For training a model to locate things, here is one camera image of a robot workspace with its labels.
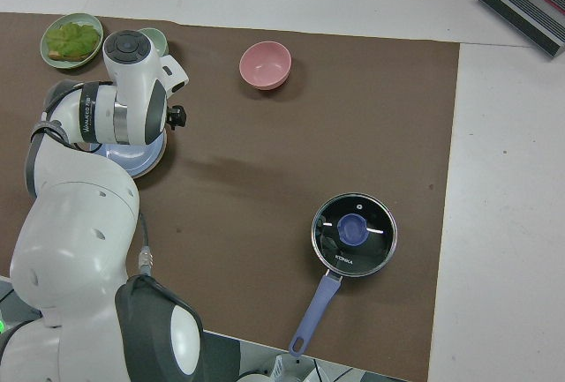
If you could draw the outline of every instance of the cable connector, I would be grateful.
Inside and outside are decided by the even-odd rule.
[[[153,255],[147,245],[141,247],[138,259],[139,272],[151,276],[151,267],[153,267]]]

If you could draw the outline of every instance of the brown mat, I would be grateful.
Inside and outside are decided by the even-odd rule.
[[[32,204],[23,165],[44,94],[59,79],[108,78],[102,54],[66,72],[41,60],[55,18],[0,14],[0,274]],[[458,44],[101,21],[107,34],[160,28],[191,78],[171,102],[185,105],[189,126],[169,133],[161,164],[138,180],[156,278],[207,330],[287,348],[325,272],[314,214],[339,193],[374,195],[396,218],[395,256],[380,273],[344,279],[307,354],[426,380]],[[289,80],[269,93],[237,69],[263,40],[293,56]]]

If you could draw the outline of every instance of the blue handle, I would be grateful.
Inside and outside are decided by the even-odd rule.
[[[329,272],[322,276],[318,289],[316,289],[316,294],[290,342],[289,352],[295,357],[300,357],[305,352],[324,311],[341,286],[341,277],[336,279],[328,274]]]

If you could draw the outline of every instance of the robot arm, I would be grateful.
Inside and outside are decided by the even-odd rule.
[[[0,337],[2,382],[188,382],[200,362],[198,316],[149,276],[127,281],[135,183],[113,161],[72,146],[147,145],[166,123],[184,125],[167,99],[188,78],[137,32],[112,34],[103,54],[111,83],[58,84],[34,128],[26,184],[36,200],[10,273],[42,318]]]

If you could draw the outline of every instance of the table surface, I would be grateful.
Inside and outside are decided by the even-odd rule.
[[[478,0],[0,0],[0,11],[461,42],[428,379],[565,374],[565,59]]]

